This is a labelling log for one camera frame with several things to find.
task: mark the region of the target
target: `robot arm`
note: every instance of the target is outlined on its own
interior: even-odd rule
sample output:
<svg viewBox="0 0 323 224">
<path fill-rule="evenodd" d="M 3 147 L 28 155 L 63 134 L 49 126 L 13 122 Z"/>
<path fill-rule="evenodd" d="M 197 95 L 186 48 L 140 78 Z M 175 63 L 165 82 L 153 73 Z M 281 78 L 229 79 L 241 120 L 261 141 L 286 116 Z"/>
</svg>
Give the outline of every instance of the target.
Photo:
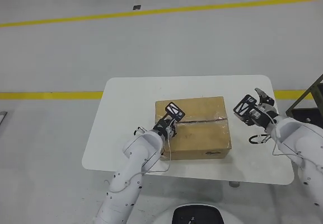
<svg viewBox="0 0 323 224">
<path fill-rule="evenodd" d="M 138 128 L 141 135 L 134 136 L 123 148 L 128 162 L 114 173 L 109 191 L 95 218 L 95 224 L 126 223 L 140 195 L 143 175 L 159 160 L 165 142 L 176 135 L 175 123 L 185 113 L 173 102 L 166 108 L 166 115 L 161 118 L 152 130 Z"/>
<path fill-rule="evenodd" d="M 282 152 L 274 154 L 273 151 L 273 155 L 288 156 L 298 165 L 304 190 L 323 213 L 323 129 L 280 116 L 273 107 L 274 101 L 262 90 L 256 91 L 260 103 L 256 104 L 252 96 L 246 95 L 234 108 L 236 116 L 247 125 L 265 128 L 265 133 Z"/>
</svg>

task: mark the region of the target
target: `yellow floor line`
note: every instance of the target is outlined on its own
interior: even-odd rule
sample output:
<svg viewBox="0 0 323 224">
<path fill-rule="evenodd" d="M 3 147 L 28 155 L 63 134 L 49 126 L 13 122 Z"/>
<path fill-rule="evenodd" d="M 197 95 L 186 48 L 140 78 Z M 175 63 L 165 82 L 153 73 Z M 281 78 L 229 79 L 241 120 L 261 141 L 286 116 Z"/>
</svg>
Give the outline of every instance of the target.
<svg viewBox="0 0 323 224">
<path fill-rule="evenodd" d="M 103 92 L 0 92 L 0 100 L 99 100 Z"/>
<path fill-rule="evenodd" d="M 312 2 L 312 1 L 313 0 L 266 0 L 266 1 L 212 4 L 212 5 L 206 5 L 206 6 L 187 6 L 187 7 L 179 7 L 179 8 L 163 8 L 163 9 L 157 9 L 157 10 L 131 11 L 131 12 L 121 12 L 121 13 L 111 13 L 111 14 L 69 17 L 69 18 L 50 18 L 50 19 L 46 19 L 46 20 L 9 22 L 9 23 L 5 23 L 5 24 L 0 24 L 0 28 L 10 27 L 10 26 L 29 26 L 29 25 L 37 25 L 37 24 L 53 24 L 53 23 L 57 23 L 57 22 L 101 20 L 101 19 L 105 19 L 105 18 L 117 18 L 117 17 L 145 16 L 145 15 L 164 14 L 164 13 L 173 13 L 173 12 L 191 12 L 191 11 L 202 11 L 202 10 L 220 10 L 220 9 L 225 9 L 225 8 L 271 6 L 271 5 L 275 5 L 275 4 L 289 4 L 289 3 Z"/>
<path fill-rule="evenodd" d="M 275 90 L 278 100 L 297 100 L 304 90 Z M 0 100 L 99 100 L 103 92 L 0 92 Z M 306 99 L 313 99 L 309 94 Z"/>
</svg>

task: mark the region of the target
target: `cardboard box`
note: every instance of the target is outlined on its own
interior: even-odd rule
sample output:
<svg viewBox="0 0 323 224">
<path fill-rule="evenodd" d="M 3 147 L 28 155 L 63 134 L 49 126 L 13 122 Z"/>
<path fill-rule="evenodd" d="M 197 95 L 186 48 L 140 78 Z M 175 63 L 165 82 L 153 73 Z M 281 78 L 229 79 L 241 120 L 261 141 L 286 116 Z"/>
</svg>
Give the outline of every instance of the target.
<svg viewBox="0 0 323 224">
<path fill-rule="evenodd" d="M 231 149 L 231 137 L 223 97 L 157 101 L 155 122 L 165 115 L 170 102 L 186 114 L 176 124 L 177 135 L 170 140 L 171 159 L 225 158 Z M 163 155 L 164 160 L 170 158 L 168 146 Z"/>
</svg>

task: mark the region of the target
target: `wire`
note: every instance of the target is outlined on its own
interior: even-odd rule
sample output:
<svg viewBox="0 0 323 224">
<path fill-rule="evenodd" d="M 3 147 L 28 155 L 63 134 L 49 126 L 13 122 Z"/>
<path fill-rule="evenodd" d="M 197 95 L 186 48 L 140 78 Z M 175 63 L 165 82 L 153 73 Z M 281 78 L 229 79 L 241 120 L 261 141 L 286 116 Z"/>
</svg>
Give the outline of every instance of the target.
<svg viewBox="0 0 323 224">
<path fill-rule="evenodd" d="M 167 169 L 166 170 L 155 170 L 155 171 L 144 171 L 144 172 L 137 172 L 136 174 L 134 174 L 129 180 L 127 180 L 125 182 L 125 186 L 123 187 L 122 190 L 118 190 L 116 192 L 114 191 L 111 191 L 109 190 L 110 192 L 112 193 L 119 193 L 119 192 L 122 192 L 123 190 L 125 190 L 125 188 L 127 188 L 129 185 L 130 185 L 130 181 L 132 180 L 132 178 L 134 178 L 136 175 L 139 175 L 139 174 L 149 174 L 149 173 L 152 173 L 152 172 L 168 172 L 168 170 L 170 169 L 170 166 L 171 166 L 171 147 L 170 147 L 170 138 L 168 137 L 167 138 L 167 144 L 168 144 L 168 150 L 170 152 L 170 159 L 169 159 L 169 163 L 168 163 L 168 166 L 167 166 Z"/>
<path fill-rule="evenodd" d="M 275 143 L 274 143 L 274 147 L 273 147 L 273 150 L 272 150 L 272 155 L 273 156 L 296 156 L 296 157 L 299 157 L 299 158 L 301 158 L 301 159 L 303 159 L 303 160 L 307 160 L 307 161 L 309 161 L 309 162 L 311 162 L 312 164 L 314 164 L 316 167 L 319 167 L 320 165 L 318 165 L 318 164 L 316 164 L 314 161 L 312 161 L 312 160 L 310 160 L 309 158 L 305 158 L 305 157 L 303 157 L 303 156 L 300 156 L 297 152 L 294 152 L 294 150 L 292 150 L 291 148 L 289 148 L 290 150 L 292 150 L 292 152 L 294 152 L 294 154 L 290 154 L 290 153 L 281 153 L 281 154 L 274 154 L 274 150 L 275 150 L 275 148 L 276 148 L 276 146 L 277 146 L 277 141 L 279 140 L 278 139 L 278 135 L 277 135 L 277 128 L 276 128 L 276 125 L 275 125 L 275 123 L 274 123 L 274 121 L 273 121 L 273 119 L 271 118 L 271 116 L 270 115 L 268 115 L 266 112 L 264 112 L 264 111 L 262 111 L 262 110 L 260 110 L 262 113 L 264 113 L 265 115 L 267 115 L 268 117 L 269 117 L 269 119 L 271 119 L 271 122 L 272 122 L 272 124 L 274 125 L 274 134 L 275 134 Z"/>
</svg>

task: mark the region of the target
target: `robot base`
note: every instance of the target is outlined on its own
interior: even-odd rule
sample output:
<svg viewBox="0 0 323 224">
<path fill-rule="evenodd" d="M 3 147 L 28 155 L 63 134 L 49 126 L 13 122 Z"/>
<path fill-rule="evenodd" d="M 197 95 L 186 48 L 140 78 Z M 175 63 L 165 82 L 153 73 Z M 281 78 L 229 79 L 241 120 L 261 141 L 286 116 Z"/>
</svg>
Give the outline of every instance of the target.
<svg viewBox="0 0 323 224">
<path fill-rule="evenodd" d="M 153 224 L 244 224 L 236 216 L 209 204 L 191 203 L 169 208 Z"/>
</svg>

